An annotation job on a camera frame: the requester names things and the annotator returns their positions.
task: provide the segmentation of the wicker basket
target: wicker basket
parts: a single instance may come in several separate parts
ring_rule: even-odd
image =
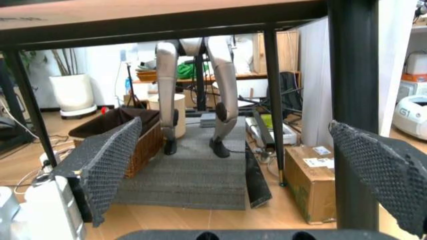
[[[142,131],[135,151],[125,172],[126,178],[134,177],[162,147],[163,135],[160,128],[159,112],[137,108],[116,108],[100,115],[69,131],[68,135],[77,138],[77,147],[84,138],[112,130],[135,117],[142,119]]]
[[[124,176],[128,179],[135,177],[148,164],[150,158],[156,155],[162,145],[163,134],[160,122],[158,122],[139,138]]]

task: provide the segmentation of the potted plant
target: potted plant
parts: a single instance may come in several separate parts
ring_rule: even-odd
[[[61,76],[49,77],[63,119],[83,117],[96,112],[91,82],[87,74],[80,74],[73,48],[51,50]]]

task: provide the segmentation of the desk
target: desk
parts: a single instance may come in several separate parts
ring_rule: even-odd
[[[378,132],[378,0],[73,0],[0,8],[0,50],[11,64],[51,164],[45,124],[19,50],[44,50],[264,32],[272,120],[283,185],[282,103],[276,31],[329,12],[333,114]],[[340,154],[336,161],[339,228],[378,229],[378,207]]]

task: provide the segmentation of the cardboard box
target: cardboard box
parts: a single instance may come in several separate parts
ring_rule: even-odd
[[[326,149],[320,155],[308,146],[285,148],[284,176],[308,224],[332,222],[337,218],[334,153],[330,147]],[[329,163],[329,168],[319,163]]]

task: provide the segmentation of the gray carpet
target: gray carpet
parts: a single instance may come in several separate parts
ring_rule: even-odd
[[[197,123],[200,118],[187,118]],[[245,118],[224,140],[238,152],[228,158],[217,157],[209,147],[214,128],[187,124],[178,140],[177,152],[164,155],[161,150],[132,179],[124,179],[115,202],[122,204],[162,205],[197,209],[244,210],[246,191]]]

